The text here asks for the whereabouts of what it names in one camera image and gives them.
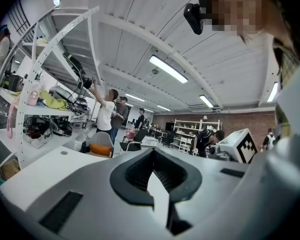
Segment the fluorescent light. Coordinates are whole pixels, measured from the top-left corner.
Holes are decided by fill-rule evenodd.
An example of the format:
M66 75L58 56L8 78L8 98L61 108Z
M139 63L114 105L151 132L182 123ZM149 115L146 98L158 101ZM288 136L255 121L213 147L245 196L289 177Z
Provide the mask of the fluorescent light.
M53 0L53 3L55 6L59 6L60 5L60 0Z
M173 76L174 78L176 78L177 80L179 80L181 83L184 84L184 83L188 82L188 79L186 79L182 74L180 74L173 67L171 67L170 65L168 65L167 63L165 63L163 60L161 60L157 56L152 55L151 58L149 59L149 61L152 64L154 64L157 67L159 67L160 69L162 69L165 72L167 72L168 74L170 74L171 76Z
M138 100L138 101L142 101L142 102L144 102L144 101L145 101L144 99L141 99L141 98L138 98L138 97L132 96L132 95L130 95L130 94L128 94L128 93L126 93L125 95L126 95L126 96L128 96L128 97L134 98L134 99L136 99L136 100Z
M211 104L211 102L206 98L206 96L204 95L200 95L199 96L201 100L203 100L203 102L209 107L209 108L213 108L214 106Z
M144 108L144 110L154 113L153 111L151 111L151 110L149 110L149 109L146 109L146 108Z
M165 108L163 106L160 106L160 105L156 105L156 106L159 107L159 108L161 108L161 109L164 109L164 110L167 110L167 111L171 111L170 109L167 109L167 108Z
M278 82L275 82L267 102L272 102L278 91Z

